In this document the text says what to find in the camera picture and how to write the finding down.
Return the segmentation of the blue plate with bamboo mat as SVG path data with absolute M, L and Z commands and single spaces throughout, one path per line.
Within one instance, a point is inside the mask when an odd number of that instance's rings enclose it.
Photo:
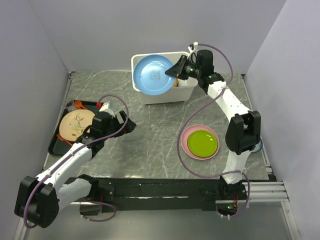
M 158 96 L 173 87 L 175 78 L 166 74 L 174 64 L 167 57 L 160 54 L 144 56 L 133 68 L 135 87 L 142 93 Z

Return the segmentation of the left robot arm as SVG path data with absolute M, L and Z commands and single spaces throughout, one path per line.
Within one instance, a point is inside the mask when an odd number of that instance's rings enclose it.
M 136 126 L 127 109 L 115 115 L 98 112 L 63 157 L 36 177 L 26 176 L 20 182 L 15 215 L 23 219 L 28 229 L 46 228 L 60 210 L 76 200 L 101 205 L 102 194 L 96 178 L 83 174 L 69 184 L 66 181 L 104 147 L 107 139 L 131 133 Z

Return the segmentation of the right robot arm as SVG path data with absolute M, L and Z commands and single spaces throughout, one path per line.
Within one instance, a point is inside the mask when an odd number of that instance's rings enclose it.
M 229 150 L 223 173 L 225 183 L 219 186 L 219 195 L 232 198 L 236 192 L 234 184 L 243 179 L 248 157 L 261 140 L 261 115 L 250 110 L 233 94 L 230 81 L 214 70 L 214 55 L 210 50 L 199 50 L 195 60 L 182 55 L 176 64 L 166 70 L 166 75 L 179 80 L 194 78 L 198 86 L 217 103 L 228 120 L 225 143 Z

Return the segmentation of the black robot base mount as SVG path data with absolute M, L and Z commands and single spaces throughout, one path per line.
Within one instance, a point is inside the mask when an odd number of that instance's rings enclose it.
M 220 179 L 98 178 L 79 179 L 93 185 L 85 199 L 102 202 L 104 213 L 117 211 L 189 210 L 216 211 L 217 201 L 248 200 L 244 181 L 227 184 Z

